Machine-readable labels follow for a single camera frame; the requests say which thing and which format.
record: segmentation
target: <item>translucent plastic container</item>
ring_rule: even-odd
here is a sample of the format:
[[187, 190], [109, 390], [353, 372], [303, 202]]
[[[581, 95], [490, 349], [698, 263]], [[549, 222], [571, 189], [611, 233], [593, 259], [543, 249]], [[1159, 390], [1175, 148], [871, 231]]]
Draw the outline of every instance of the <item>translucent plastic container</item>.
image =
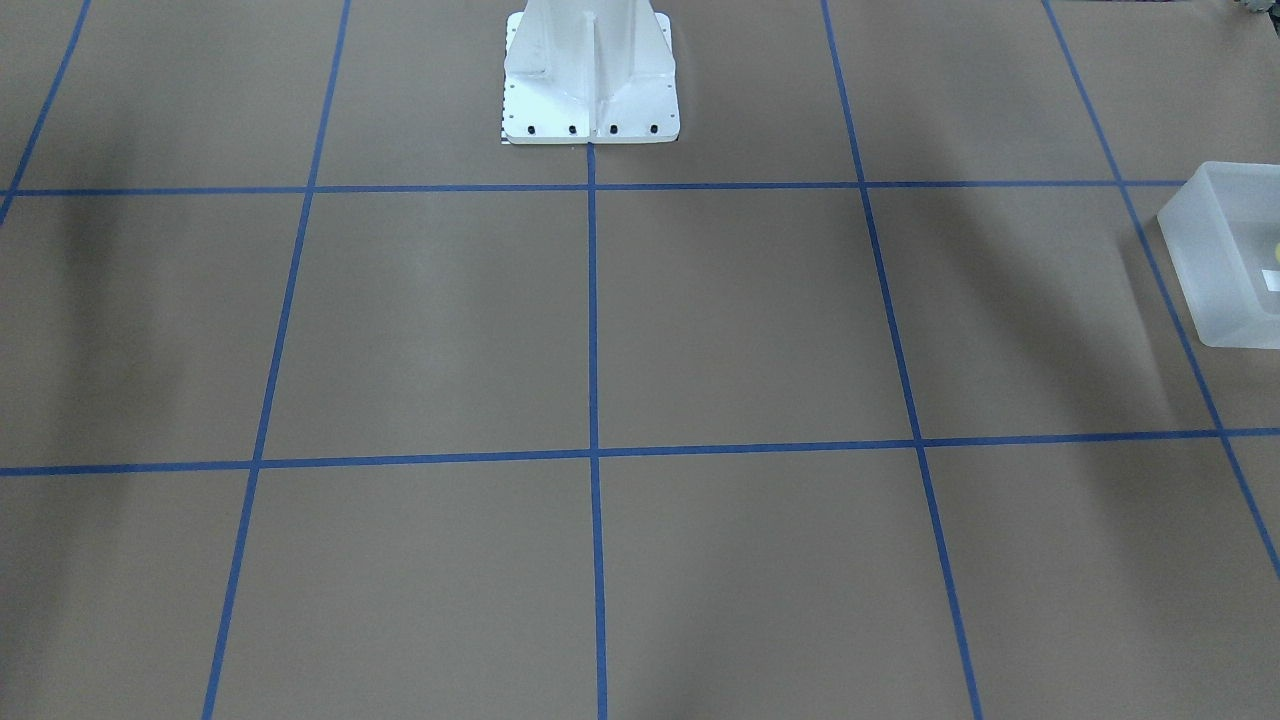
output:
[[1158, 218], [1201, 342], [1280, 350], [1280, 165], [1204, 163]]

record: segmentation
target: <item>vertical blue line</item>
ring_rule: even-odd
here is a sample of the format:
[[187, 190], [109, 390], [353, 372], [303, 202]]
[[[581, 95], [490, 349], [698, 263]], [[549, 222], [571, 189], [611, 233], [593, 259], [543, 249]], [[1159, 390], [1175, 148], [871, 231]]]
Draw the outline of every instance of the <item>vertical blue line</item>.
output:
[[1098, 113], [1093, 106], [1093, 100], [1089, 99], [1089, 92], [1084, 88], [1084, 78], [1080, 77], [1080, 70], [1075, 64], [1075, 58], [1071, 55], [1071, 49], [1066, 42], [1066, 35], [1062, 32], [1062, 26], [1057, 22], [1057, 14], [1053, 13], [1053, 6], [1050, 0], [1041, 0], [1041, 5], [1044, 6], [1048, 22], [1053, 27], [1053, 35], [1057, 37], [1059, 47], [1061, 47], [1062, 56], [1066, 59], [1066, 67], [1071, 72], [1071, 79], [1075, 81], [1075, 88], [1080, 94], [1084, 109], [1088, 111], [1089, 120], [1093, 123], [1093, 131], [1097, 133], [1098, 142], [1102, 145], [1102, 154], [1106, 155], [1107, 164], [1111, 167], [1111, 174], [1116, 181], [1116, 187], [1120, 188], [1120, 195], [1124, 197], [1125, 209], [1129, 213], [1129, 222], [1133, 223], [1133, 228], [1138, 232], [1138, 242], [1142, 245], [1143, 255], [1147, 256], [1147, 266], [1151, 268], [1151, 273], [1156, 278], [1156, 287], [1160, 290], [1160, 297], [1164, 300], [1165, 310], [1169, 313], [1169, 318], [1174, 323], [1174, 331], [1178, 333], [1178, 342], [1183, 346], [1183, 354], [1187, 355], [1187, 361], [1192, 366], [1192, 374], [1196, 377], [1196, 384], [1199, 387], [1201, 396], [1204, 398], [1204, 406], [1208, 409], [1210, 418], [1213, 420], [1213, 428], [1217, 430], [1219, 441], [1222, 443], [1222, 451], [1226, 452], [1228, 462], [1231, 465], [1231, 473], [1235, 475], [1235, 483], [1239, 486], [1240, 495], [1244, 497], [1244, 503], [1249, 509], [1249, 515], [1253, 518], [1253, 525], [1257, 528], [1258, 537], [1262, 539], [1262, 547], [1266, 550], [1267, 557], [1271, 560], [1271, 568], [1275, 570], [1276, 578], [1280, 578], [1280, 555], [1276, 552], [1276, 546], [1271, 539], [1271, 533], [1267, 530], [1266, 521], [1262, 519], [1262, 512], [1258, 510], [1257, 500], [1253, 497], [1253, 489], [1249, 487], [1249, 482], [1244, 478], [1244, 470], [1240, 468], [1240, 462], [1235, 456], [1235, 448], [1231, 447], [1230, 434], [1222, 424], [1222, 416], [1217, 411], [1217, 405], [1213, 402], [1212, 393], [1210, 393], [1204, 373], [1201, 372], [1199, 361], [1196, 359], [1196, 350], [1192, 346], [1187, 328], [1183, 325], [1181, 318], [1178, 316], [1178, 306], [1174, 305], [1172, 295], [1170, 295], [1169, 286], [1165, 283], [1164, 274], [1160, 272], [1160, 265], [1156, 263], [1156, 254], [1151, 250], [1147, 231], [1142, 228], [1142, 220], [1138, 218], [1138, 210], [1134, 208], [1133, 197], [1129, 195], [1128, 183], [1125, 183], [1124, 176], [1120, 173], [1120, 164], [1116, 161], [1115, 152], [1111, 151], [1111, 143], [1107, 141], [1107, 135], [1102, 131], [1102, 122], [1098, 119]]
[[588, 415], [591, 454], [591, 553], [595, 573], [595, 705], [599, 720], [609, 717], [609, 669], [605, 656], [604, 525], [600, 502], [600, 384], [599, 315], [595, 264], [595, 146], [586, 146], [586, 265], [588, 265]]
[[902, 384], [902, 400], [906, 404], [906, 415], [911, 424], [915, 459], [920, 466], [920, 482], [924, 486], [924, 498], [929, 507], [929, 523], [933, 527], [933, 542], [937, 546], [938, 565], [941, 566], [942, 582], [947, 592], [947, 605], [951, 609], [951, 624], [956, 634], [956, 648], [960, 652], [960, 665], [964, 669], [965, 687], [969, 691], [969, 707], [974, 720], [982, 720], [982, 700], [978, 694], [978, 679], [973, 671], [973, 660], [969, 655], [969, 638], [964, 629], [964, 616], [960, 612], [960, 598], [956, 594], [955, 575], [951, 571], [951, 555], [947, 551], [946, 534], [942, 529], [942, 516], [938, 512], [938, 502], [933, 492], [933, 474], [929, 470], [929, 460], [924, 450], [920, 420], [915, 409], [915, 396], [911, 392], [911, 378], [906, 369], [906, 355], [902, 352], [902, 338], [899, 333], [897, 316], [893, 313], [893, 297], [890, 293], [888, 274], [884, 272], [884, 256], [881, 252], [879, 232], [876, 229], [876, 215], [872, 210], [870, 193], [867, 190], [867, 174], [863, 168], [861, 150], [858, 145], [858, 132], [854, 127], [854, 113], [849, 104], [849, 90], [845, 86], [845, 72], [840, 61], [840, 50], [836, 45], [836, 29], [831, 20], [831, 6], [827, 0], [820, 1], [822, 19], [827, 27], [827, 45], [831, 50], [831, 64], [836, 73], [836, 86], [840, 90], [840, 106], [844, 110], [845, 129], [849, 133], [849, 149], [854, 156], [854, 170], [858, 173], [858, 188], [861, 195], [863, 214], [867, 220], [867, 234], [870, 238], [872, 255], [876, 259], [876, 275], [881, 284], [881, 299], [884, 302], [884, 318], [888, 322], [890, 338], [893, 342], [893, 357], [897, 361], [899, 382]]
[[280, 360], [284, 356], [284, 340], [289, 329], [289, 314], [293, 310], [293, 293], [298, 282], [298, 268], [302, 263], [302, 247], [306, 242], [307, 224], [311, 219], [311, 202], [315, 199], [316, 178], [320, 174], [320, 158], [324, 152], [325, 129], [329, 124], [329, 110], [333, 106], [334, 88], [338, 85], [338, 68], [342, 64], [342, 49], [347, 38], [347, 20], [351, 17], [351, 0], [343, 0], [342, 17], [338, 20], [338, 38], [334, 42], [333, 60], [329, 65], [329, 83], [325, 87], [324, 104], [320, 110], [320, 124], [316, 128], [315, 149], [311, 152], [311, 169], [307, 174], [307, 187], [302, 196], [302, 211], [298, 215], [298, 231], [293, 238], [293, 255], [289, 260], [289, 277], [284, 286], [284, 300], [280, 305], [280, 319], [275, 331], [275, 346], [271, 350], [271, 366], [262, 392], [262, 411], [259, 415], [257, 436], [253, 441], [253, 465], [244, 484], [244, 503], [241, 507], [239, 527], [236, 532], [236, 548], [232, 552], [232, 566], [227, 577], [227, 593], [223, 598], [223, 612], [218, 624], [218, 639], [214, 644], [214, 659], [209, 670], [209, 684], [205, 688], [202, 720], [211, 720], [218, 701], [218, 684], [221, 679], [223, 659], [227, 653], [227, 638], [230, 634], [232, 612], [236, 606], [236, 591], [239, 587], [239, 571], [244, 560], [244, 544], [248, 541], [250, 520], [253, 515], [253, 498], [257, 493], [257, 478], [262, 454], [266, 448], [266, 433], [271, 421], [271, 406], [275, 401], [275, 386], [280, 374]]
[[9, 217], [9, 208], [13, 205], [18, 186], [22, 184], [22, 176], [27, 174], [27, 164], [31, 163], [31, 155], [36, 151], [36, 142], [40, 141], [40, 133], [45, 129], [49, 110], [54, 106], [54, 99], [58, 97], [58, 88], [63, 86], [67, 67], [72, 64], [72, 55], [76, 53], [76, 45], [79, 42], [81, 31], [84, 29], [84, 18], [88, 17], [90, 3], [91, 0], [84, 0], [81, 4], [79, 15], [76, 17], [76, 26], [72, 27], [72, 37], [67, 42], [67, 51], [63, 53], [63, 61], [58, 64], [58, 72], [54, 73], [54, 82], [49, 86], [49, 95], [45, 96], [45, 104], [40, 106], [40, 114], [36, 115], [36, 126], [31, 128], [31, 136], [27, 137], [27, 146], [22, 151], [22, 159], [18, 160], [18, 169], [13, 173], [13, 179], [9, 182], [9, 191], [4, 196], [4, 202], [0, 204], [0, 225]]

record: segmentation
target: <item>white metal base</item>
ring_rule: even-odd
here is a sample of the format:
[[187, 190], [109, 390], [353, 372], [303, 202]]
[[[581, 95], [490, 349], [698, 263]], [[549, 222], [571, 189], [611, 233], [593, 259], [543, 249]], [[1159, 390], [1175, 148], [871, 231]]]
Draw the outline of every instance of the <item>white metal base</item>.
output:
[[[553, 47], [556, 33], [541, 26], [531, 28], [539, 35], [524, 40], [520, 69], [512, 67], [511, 47], [526, 13], [513, 13], [507, 19], [503, 142], [641, 143], [671, 142], [680, 136], [671, 19], [654, 13], [648, 1], [635, 5], [634, 35], [612, 45], [608, 38], [617, 38], [611, 35], [617, 28], [599, 27], [600, 19], [593, 13], [570, 17], [568, 23], [580, 26], [572, 29], [572, 37], [579, 38], [571, 42], [572, 47]], [[557, 19], [568, 24], [563, 17]], [[650, 27], [655, 20], [657, 28]], [[653, 31], [660, 31], [664, 47]], [[640, 53], [652, 56], [655, 47], [666, 58], [634, 59], [632, 54]]]

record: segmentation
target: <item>horizontal blue line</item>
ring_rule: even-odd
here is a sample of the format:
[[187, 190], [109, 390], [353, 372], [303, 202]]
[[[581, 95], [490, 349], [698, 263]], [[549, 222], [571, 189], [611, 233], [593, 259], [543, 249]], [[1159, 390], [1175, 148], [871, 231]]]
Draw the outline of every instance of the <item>horizontal blue line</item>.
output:
[[1236, 428], [1224, 430], [1230, 437], [1271, 437], [1280, 436], [1280, 428]]
[[248, 470], [252, 465], [253, 462], [250, 460], [212, 460], [207, 462], [122, 462], [115, 465], [42, 465], [33, 468], [0, 468], [0, 478]]
[[449, 452], [438, 455], [367, 455], [353, 457], [288, 457], [262, 460], [266, 470], [296, 468], [365, 468], [371, 465], [444, 465], [453, 462], [513, 462], [521, 460], [572, 460], [590, 457], [590, 450], [529, 450], [516, 452]]
[[1091, 442], [1130, 442], [1219, 437], [1217, 430], [1157, 430], [1138, 433], [1075, 433], [1048, 436], [997, 436], [925, 438], [925, 447], [978, 447], [995, 445], [1071, 445]]
[[[1185, 181], [1125, 181], [1132, 187], [1180, 187]], [[673, 182], [600, 183], [602, 192], [675, 190], [870, 190], [886, 188], [961, 188], [961, 187], [1116, 187], [1116, 181], [832, 181], [832, 182]], [[582, 192], [586, 183], [558, 184], [321, 184], [323, 195], [433, 193], [433, 192]], [[155, 195], [303, 195], [305, 186], [225, 186], [225, 187], [70, 187], [17, 190], [14, 197], [119, 197]]]
[[[1238, 428], [1226, 430], [1233, 437], [1280, 436], [1280, 428]], [[1092, 442], [1128, 442], [1193, 439], [1219, 437], [1217, 430], [1156, 430], [1135, 433], [1078, 433], [1048, 436], [993, 436], [924, 438], [925, 447], [989, 447], [1001, 445], [1071, 445]], [[902, 450], [915, 447], [913, 439], [864, 439], [832, 442], [768, 442], [744, 445], [666, 445], [637, 447], [602, 447], [568, 450], [527, 450], [512, 452], [447, 452], [421, 455], [361, 455], [346, 457], [282, 457], [274, 460], [216, 460], [201, 462], [133, 462], [118, 465], [42, 465], [0, 468], [0, 477], [93, 475], [124, 473], [189, 473], [204, 470], [250, 470], [292, 468], [360, 468], [374, 465], [443, 465], [458, 462], [515, 462], [522, 460], [579, 460], [596, 457], [653, 457], [668, 455], [751, 455], [765, 452], [824, 452], [842, 450]]]

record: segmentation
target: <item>white support post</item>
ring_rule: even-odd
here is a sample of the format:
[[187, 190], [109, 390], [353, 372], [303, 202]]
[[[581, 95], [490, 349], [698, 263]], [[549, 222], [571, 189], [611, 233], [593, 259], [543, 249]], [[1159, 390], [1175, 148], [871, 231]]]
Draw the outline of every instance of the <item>white support post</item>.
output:
[[507, 19], [503, 140], [671, 142], [671, 19], [649, 0], [529, 0]]

